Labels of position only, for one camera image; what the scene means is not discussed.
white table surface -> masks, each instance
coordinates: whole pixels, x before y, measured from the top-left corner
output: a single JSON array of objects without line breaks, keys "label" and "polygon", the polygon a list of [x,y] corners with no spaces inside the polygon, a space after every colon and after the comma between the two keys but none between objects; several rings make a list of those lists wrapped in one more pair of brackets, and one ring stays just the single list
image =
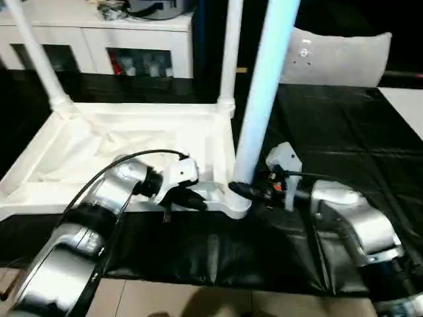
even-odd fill
[{"label": "white table surface", "polygon": [[423,90],[379,88],[395,110],[423,139]]},{"label": "white table surface", "polygon": [[[28,0],[22,5],[33,26],[189,32],[192,20],[192,13],[185,13],[169,20],[105,21],[97,11],[96,5],[87,0]],[[0,25],[16,25],[8,10],[0,12]]]}]

white vertical pole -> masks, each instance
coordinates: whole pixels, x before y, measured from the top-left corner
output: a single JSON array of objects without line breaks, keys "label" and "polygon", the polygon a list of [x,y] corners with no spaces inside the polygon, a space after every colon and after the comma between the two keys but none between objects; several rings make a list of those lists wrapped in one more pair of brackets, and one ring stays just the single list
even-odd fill
[{"label": "white vertical pole", "polygon": [[46,52],[35,39],[31,25],[24,15],[20,0],[5,0],[5,2],[17,24],[20,34],[24,39],[26,50],[31,57],[38,76],[41,78],[41,82],[48,93],[50,105],[53,109],[69,106],[71,104],[71,100],[60,85],[59,79],[54,73],[52,64],[50,63]]},{"label": "white vertical pole", "polygon": [[229,0],[227,5],[225,47],[223,52],[220,95],[218,104],[235,105],[233,93],[237,75],[239,35],[243,17],[244,0]]},{"label": "white vertical pole", "polygon": [[[280,74],[300,0],[269,0],[245,111],[233,179],[250,184],[279,85]],[[248,209],[250,201],[230,192],[231,209]]]}]

black cable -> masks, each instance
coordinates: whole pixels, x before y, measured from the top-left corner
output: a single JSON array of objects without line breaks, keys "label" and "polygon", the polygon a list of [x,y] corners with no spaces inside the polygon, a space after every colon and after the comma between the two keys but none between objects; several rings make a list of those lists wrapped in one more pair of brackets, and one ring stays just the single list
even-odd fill
[{"label": "black cable", "polygon": [[364,190],[362,188],[359,188],[357,185],[352,184],[351,182],[347,182],[344,179],[337,178],[334,176],[329,176],[326,174],[318,174],[318,173],[309,173],[309,172],[294,172],[292,170],[284,170],[284,174],[286,176],[302,176],[305,178],[312,178],[314,180],[328,180],[331,182],[338,182],[344,185],[347,185],[351,187],[353,190],[356,190],[357,192],[363,192]]},{"label": "black cable", "polygon": [[120,163],[132,159],[134,157],[139,157],[141,155],[146,155],[146,154],[153,154],[153,153],[170,153],[170,154],[176,154],[179,155],[179,158],[182,159],[187,159],[189,156],[185,155],[182,152],[179,151],[174,151],[174,150],[166,150],[166,149],[157,149],[157,150],[146,150],[146,151],[140,151],[140,152],[135,152],[132,154],[128,154],[125,155],[124,157],[119,158],[118,160],[115,160],[113,162],[111,162],[109,165],[107,165],[106,167],[104,167],[100,172],[98,172],[97,174],[94,175],[93,178],[91,178],[82,188],[81,190],[79,190],[79,192],[75,195],[75,197],[71,200],[71,202],[69,203],[69,205],[67,205],[67,207],[65,208],[63,215],[65,215],[74,205],[75,203],[78,201],[78,199],[82,196],[83,193],[85,193],[85,191],[100,177],[102,176],[107,170],[110,170],[111,168],[115,167],[116,165],[119,165]]}]

white plastic tray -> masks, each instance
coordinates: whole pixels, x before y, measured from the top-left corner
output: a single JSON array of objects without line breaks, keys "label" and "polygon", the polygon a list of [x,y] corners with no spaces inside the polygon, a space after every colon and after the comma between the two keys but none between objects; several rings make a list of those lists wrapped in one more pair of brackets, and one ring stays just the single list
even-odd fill
[{"label": "white plastic tray", "polygon": [[[200,181],[227,186],[235,162],[230,113],[217,104],[75,103],[53,112],[0,181],[0,221],[17,213],[61,213],[79,189],[119,154],[174,149],[196,159]],[[140,159],[161,170],[178,157]],[[133,198],[128,211],[157,210]]]}]

tile floor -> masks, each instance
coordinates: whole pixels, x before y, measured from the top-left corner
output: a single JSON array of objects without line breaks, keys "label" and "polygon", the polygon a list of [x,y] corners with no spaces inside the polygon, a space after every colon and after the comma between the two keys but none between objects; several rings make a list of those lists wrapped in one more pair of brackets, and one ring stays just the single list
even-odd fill
[{"label": "tile floor", "polygon": [[[0,268],[0,291],[17,270]],[[0,302],[0,316],[11,304]],[[328,299],[219,287],[103,279],[88,317],[376,317],[367,299]]]}]

